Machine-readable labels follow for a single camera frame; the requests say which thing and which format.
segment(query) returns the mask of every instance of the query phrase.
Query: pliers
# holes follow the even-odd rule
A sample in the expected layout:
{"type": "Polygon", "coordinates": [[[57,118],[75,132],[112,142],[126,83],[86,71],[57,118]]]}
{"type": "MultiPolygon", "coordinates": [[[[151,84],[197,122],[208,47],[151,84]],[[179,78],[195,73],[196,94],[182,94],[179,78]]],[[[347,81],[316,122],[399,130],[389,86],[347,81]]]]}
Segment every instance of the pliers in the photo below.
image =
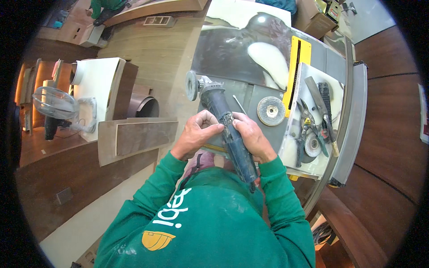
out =
{"type": "Polygon", "coordinates": [[[303,99],[300,99],[300,100],[301,100],[301,103],[296,102],[299,110],[301,111],[301,128],[302,128],[302,132],[298,134],[299,137],[297,139],[297,143],[298,143],[298,153],[296,155],[297,168],[301,167],[302,156],[304,155],[305,138],[307,137],[307,130],[309,128],[311,128],[311,130],[316,135],[316,138],[319,141],[323,154],[326,157],[329,157],[328,151],[326,150],[325,143],[323,142],[323,137],[319,133],[316,123],[314,122],[314,117],[311,115],[310,111],[308,110],[308,106],[304,102],[304,100],[303,99]]]}

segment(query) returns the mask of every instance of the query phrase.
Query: person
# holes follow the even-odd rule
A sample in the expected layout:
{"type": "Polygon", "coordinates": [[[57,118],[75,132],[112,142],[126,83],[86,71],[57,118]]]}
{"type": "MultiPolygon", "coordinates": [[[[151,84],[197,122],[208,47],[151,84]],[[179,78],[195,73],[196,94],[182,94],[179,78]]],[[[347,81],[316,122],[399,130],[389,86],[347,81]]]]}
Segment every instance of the person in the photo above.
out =
{"type": "Polygon", "coordinates": [[[187,155],[224,129],[203,110],[125,201],[101,239],[95,267],[315,267],[310,225],[285,167],[253,120],[233,116],[259,163],[271,227],[262,218],[262,192],[250,193],[234,172],[210,165],[210,153],[198,152],[189,164],[194,172],[184,172],[187,155]]]}
{"type": "Polygon", "coordinates": [[[124,8],[127,0],[91,0],[92,15],[95,19],[94,26],[100,26],[111,17],[119,14],[124,8]]]}

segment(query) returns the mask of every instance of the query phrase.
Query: cardboard box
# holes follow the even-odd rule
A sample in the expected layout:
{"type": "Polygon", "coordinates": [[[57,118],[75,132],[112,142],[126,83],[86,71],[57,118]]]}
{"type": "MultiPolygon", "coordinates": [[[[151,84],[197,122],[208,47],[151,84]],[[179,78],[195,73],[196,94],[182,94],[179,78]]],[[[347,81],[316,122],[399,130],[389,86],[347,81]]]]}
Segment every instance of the cardboard box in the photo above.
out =
{"type": "Polygon", "coordinates": [[[338,28],[338,24],[321,13],[314,0],[297,0],[297,12],[292,27],[317,39],[338,28]]]}

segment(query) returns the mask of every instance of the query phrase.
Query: man's right hand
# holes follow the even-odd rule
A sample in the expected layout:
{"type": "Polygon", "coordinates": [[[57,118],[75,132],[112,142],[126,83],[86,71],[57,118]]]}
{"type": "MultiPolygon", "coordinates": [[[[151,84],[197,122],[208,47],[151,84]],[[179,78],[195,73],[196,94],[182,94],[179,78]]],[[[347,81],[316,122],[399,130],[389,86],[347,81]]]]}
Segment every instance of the man's right hand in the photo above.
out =
{"type": "Polygon", "coordinates": [[[258,124],[245,114],[233,112],[233,115],[233,126],[240,132],[244,145],[253,155],[253,160],[263,164],[276,159],[277,154],[258,124]]]}

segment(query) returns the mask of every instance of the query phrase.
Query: chisel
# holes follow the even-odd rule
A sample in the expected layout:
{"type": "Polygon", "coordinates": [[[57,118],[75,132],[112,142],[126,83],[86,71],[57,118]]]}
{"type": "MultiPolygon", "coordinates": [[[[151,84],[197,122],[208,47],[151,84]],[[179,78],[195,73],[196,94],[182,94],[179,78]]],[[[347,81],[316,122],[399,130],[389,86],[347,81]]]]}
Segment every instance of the chisel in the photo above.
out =
{"type": "Polygon", "coordinates": [[[322,95],[320,94],[319,89],[317,88],[316,82],[314,81],[313,77],[309,76],[304,80],[308,86],[308,89],[310,90],[311,95],[313,96],[313,99],[317,105],[317,108],[319,109],[320,115],[323,117],[323,120],[326,122],[326,125],[328,127],[329,138],[331,139],[331,142],[332,142],[332,153],[335,157],[338,157],[340,155],[340,152],[338,150],[337,138],[335,136],[334,130],[332,129],[332,125],[329,121],[328,110],[326,109],[325,102],[323,102],[322,95]]]}

